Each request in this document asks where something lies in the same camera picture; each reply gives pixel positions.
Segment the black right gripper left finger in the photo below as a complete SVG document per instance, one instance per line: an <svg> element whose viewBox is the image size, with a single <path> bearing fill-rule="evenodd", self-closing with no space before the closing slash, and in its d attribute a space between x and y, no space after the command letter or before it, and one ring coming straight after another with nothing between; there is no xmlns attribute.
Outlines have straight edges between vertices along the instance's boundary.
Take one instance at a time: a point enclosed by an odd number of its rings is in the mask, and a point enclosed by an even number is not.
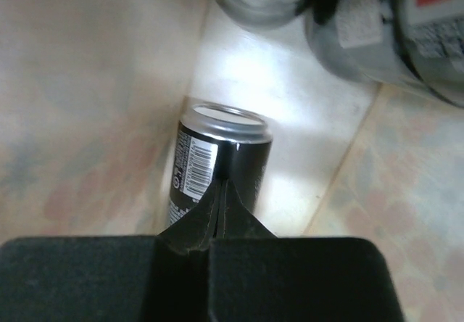
<svg viewBox="0 0 464 322"><path fill-rule="evenodd" d="M3 321L205 321L222 184L157 236L22 237L1 246Z"/></svg>

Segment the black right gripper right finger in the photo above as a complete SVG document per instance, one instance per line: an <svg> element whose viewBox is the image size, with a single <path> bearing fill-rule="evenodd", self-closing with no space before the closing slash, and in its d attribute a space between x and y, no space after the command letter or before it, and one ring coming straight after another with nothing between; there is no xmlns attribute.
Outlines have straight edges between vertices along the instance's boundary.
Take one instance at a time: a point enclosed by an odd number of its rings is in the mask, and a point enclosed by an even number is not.
<svg viewBox="0 0 464 322"><path fill-rule="evenodd" d="M210 321L401 321L380 250L357 237L241 238L256 218L222 181L208 251Z"/></svg>

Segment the black can front table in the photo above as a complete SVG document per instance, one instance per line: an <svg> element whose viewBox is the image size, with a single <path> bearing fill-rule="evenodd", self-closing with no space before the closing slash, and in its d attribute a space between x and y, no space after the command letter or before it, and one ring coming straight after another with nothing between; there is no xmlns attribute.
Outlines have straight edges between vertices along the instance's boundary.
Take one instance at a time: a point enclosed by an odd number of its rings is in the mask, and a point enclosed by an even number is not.
<svg viewBox="0 0 464 322"><path fill-rule="evenodd" d="M233 181L243 206L254 211L273 143L263 117L224 104L191 105L178 124L168 223L195 207L216 179Z"/></svg>

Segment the beige canvas tote bag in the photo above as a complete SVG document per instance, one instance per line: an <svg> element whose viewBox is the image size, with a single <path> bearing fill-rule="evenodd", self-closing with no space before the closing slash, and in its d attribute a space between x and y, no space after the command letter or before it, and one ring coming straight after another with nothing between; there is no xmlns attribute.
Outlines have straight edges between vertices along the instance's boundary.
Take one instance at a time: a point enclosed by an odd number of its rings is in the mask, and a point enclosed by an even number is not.
<svg viewBox="0 0 464 322"><path fill-rule="evenodd" d="M463 111L327 73L213 0L1 0L1 240L165 227L183 105L263 115L279 236L463 241Z"/></svg>

